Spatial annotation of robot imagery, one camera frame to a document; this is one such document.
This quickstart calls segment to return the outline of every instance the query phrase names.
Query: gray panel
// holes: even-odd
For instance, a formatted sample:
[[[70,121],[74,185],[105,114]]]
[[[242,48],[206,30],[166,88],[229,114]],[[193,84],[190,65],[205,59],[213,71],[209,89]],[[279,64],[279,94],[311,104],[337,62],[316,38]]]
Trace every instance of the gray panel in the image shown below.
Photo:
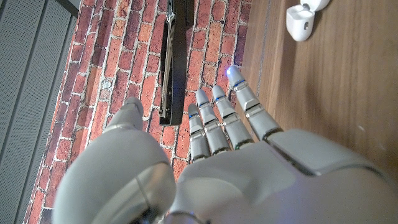
[[[8,0],[0,20],[0,147],[4,143],[12,111],[35,37],[44,0]]]
[[[12,124],[6,136],[6,145],[5,147],[3,146],[0,179],[7,181],[0,182],[0,189],[2,189],[0,191],[0,198],[2,198],[0,223],[14,222],[22,190],[25,187],[27,173],[31,162],[33,162],[32,156],[38,146],[37,141],[42,139],[42,136],[39,136],[39,131],[43,124],[47,124],[44,128],[49,129],[48,121],[44,123],[42,121],[53,86],[53,79],[57,72],[58,60],[61,55],[69,20],[69,12],[55,0],[48,1],[41,26],[39,27],[37,41],[34,43],[32,58],[29,61],[30,64],[22,82],[23,86],[20,89],[20,96],[17,99],[17,106],[11,121]],[[48,131],[47,133],[43,131],[40,133],[41,135],[47,135]]]
[[[45,151],[45,147],[47,144],[47,136],[50,132],[52,117],[54,114],[55,105],[57,104],[57,97],[58,97],[58,93],[60,91],[60,86],[61,86],[61,82],[62,82],[63,71],[65,69],[65,64],[66,64],[66,61],[68,58],[69,45],[70,45],[70,41],[72,40],[72,35],[73,35],[73,31],[75,30],[76,22],[77,22],[77,18],[71,16],[67,36],[65,38],[65,42],[63,45],[62,55],[58,62],[58,69],[57,69],[56,77],[55,77],[55,80],[53,83],[51,95],[49,98],[47,111],[46,111],[46,115],[44,118],[44,123],[42,125],[42,130],[40,131],[40,139],[39,139],[39,143],[37,145],[37,151],[34,154],[31,170],[30,170],[28,179],[26,181],[26,189],[21,198],[21,207],[20,207],[20,212],[18,213],[16,223],[22,223],[24,220],[25,211],[27,210],[27,206],[28,206],[29,200],[30,200],[30,195],[33,191],[37,173],[39,171],[40,163],[42,162],[42,158],[44,156],[44,151]]]
[[[73,4],[77,9],[80,7],[80,0],[68,0],[70,3]]]

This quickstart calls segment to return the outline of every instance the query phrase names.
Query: brick wall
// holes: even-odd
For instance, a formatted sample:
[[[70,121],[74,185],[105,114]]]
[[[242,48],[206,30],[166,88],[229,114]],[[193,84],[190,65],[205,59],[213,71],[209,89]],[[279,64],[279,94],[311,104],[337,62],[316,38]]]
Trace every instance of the brick wall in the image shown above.
[[[251,0],[195,1],[183,123],[161,127],[158,74],[166,1],[82,0],[25,223],[50,223],[63,174],[129,96],[141,100],[144,131],[163,147],[177,179],[190,159],[187,108],[195,103],[195,90],[204,89],[211,99],[211,88],[221,85],[235,102],[224,71],[242,64],[250,6]]]

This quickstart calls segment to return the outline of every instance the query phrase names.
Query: white plastic casing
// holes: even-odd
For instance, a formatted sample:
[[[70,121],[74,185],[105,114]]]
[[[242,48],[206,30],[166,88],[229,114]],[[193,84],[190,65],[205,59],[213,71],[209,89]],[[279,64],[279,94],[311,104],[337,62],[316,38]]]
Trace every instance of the white plastic casing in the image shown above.
[[[315,12],[327,6],[330,0],[301,0],[286,10],[286,28],[296,41],[307,40],[313,28]]]

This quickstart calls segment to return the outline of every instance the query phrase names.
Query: robotic hand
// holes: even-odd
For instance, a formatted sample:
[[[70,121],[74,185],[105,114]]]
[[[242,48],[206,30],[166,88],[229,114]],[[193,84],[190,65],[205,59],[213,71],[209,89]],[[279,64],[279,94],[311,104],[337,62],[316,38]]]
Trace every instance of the robotic hand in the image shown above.
[[[53,222],[153,223],[169,210],[164,223],[398,223],[397,189],[382,171],[320,136],[283,131],[239,70],[226,74],[259,142],[219,86],[222,125],[198,90],[198,107],[188,107],[192,164],[175,183],[130,98],[68,169]]]

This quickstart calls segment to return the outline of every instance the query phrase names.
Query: wooden surface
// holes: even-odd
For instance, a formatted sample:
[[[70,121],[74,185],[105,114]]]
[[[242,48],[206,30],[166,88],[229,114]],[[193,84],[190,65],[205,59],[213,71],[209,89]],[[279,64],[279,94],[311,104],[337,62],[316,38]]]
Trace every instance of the wooden surface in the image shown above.
[[[298,3],[252,0],[246,80],[282,128],[334,140],[398,180],[398,1],[331,0],[305,42],[285,27]]]

